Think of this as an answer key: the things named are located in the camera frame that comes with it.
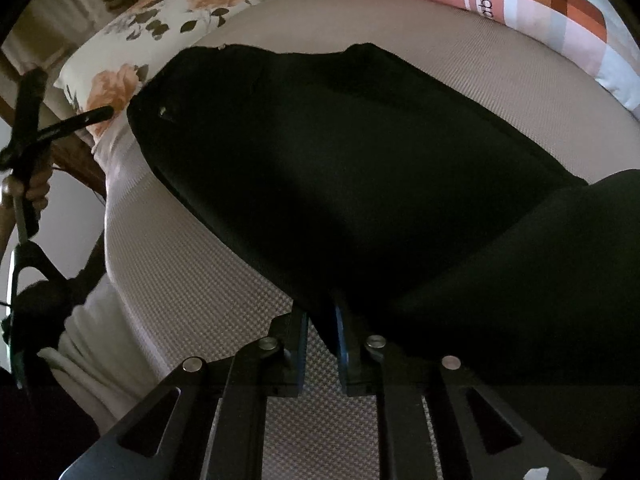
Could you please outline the person's left hand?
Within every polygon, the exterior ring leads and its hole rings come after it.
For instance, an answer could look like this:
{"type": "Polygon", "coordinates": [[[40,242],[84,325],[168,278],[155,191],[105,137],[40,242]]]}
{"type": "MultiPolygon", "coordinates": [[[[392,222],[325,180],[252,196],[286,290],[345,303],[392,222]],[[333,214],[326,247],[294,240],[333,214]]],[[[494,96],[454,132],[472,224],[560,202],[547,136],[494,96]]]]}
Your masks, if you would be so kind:
{"type": "Polygon", "coordinates": [[[13,174],[5,177],[1,185],[1,213],[12,212],[14,200],[18,198],[26,198],[36,211],[46,208],[52,174],[52,162],[47,159],[45,162],[40,162],[27,184],[22,183],[13,174]]]}

